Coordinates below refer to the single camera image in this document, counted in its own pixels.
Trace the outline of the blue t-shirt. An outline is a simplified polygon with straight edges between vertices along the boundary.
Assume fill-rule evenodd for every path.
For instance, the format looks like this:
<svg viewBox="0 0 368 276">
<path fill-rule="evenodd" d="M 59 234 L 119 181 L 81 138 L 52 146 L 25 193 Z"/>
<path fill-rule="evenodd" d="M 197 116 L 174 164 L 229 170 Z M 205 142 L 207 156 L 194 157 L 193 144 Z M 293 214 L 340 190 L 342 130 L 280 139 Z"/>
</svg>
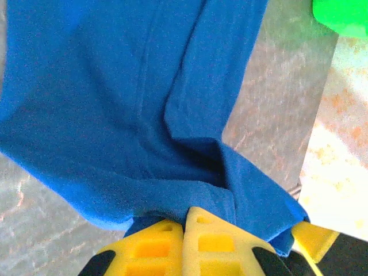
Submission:
<svg viewBox="0 0 368 276">
<path fill-rule="evenodd" d="M 0 152 L 131 235 L 197 206 L 281 256 L 302 206 L 221 140 L 267 0 L 7 0 Z"/>
</svg>

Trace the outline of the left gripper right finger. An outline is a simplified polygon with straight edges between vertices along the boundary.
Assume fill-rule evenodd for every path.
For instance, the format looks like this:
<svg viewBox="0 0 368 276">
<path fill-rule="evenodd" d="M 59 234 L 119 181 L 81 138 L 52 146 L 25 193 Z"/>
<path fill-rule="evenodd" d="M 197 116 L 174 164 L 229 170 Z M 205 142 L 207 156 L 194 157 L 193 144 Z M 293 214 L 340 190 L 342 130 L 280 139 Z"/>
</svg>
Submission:
<svg viewBox="0 0 368 276">
<path fill-rule="evenodd" d="M 291 276 L 266 241 L 199 207 L 187 214 L 183 276 Z"/>
</svg>

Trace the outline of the green plastic basket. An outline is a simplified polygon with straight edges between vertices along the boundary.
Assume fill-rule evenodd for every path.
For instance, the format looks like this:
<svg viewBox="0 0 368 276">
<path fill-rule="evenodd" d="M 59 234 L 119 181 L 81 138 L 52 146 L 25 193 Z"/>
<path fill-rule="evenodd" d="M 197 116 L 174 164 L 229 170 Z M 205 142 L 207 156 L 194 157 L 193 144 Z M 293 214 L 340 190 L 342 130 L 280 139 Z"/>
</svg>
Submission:
<svg viewBox="0 0 368 276">
<path fill-rule="evenodd" d="M 368 39 L 368 0 L 312 0 L 312 12 L 340 36 Z"/>
</svg>

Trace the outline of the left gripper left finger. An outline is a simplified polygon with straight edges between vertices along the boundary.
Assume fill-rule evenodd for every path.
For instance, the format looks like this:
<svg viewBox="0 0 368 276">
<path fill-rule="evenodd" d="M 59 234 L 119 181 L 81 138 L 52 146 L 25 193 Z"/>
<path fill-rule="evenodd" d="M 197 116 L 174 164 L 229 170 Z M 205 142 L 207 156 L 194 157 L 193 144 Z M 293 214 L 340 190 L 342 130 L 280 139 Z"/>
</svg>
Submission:
<svg viewBox="0 0 368 276">
<path fill-rule="evenodd" d="M 78 276 L 182 276 L 183 228 L 162 220 L 100 249 Z"/>
</svg>

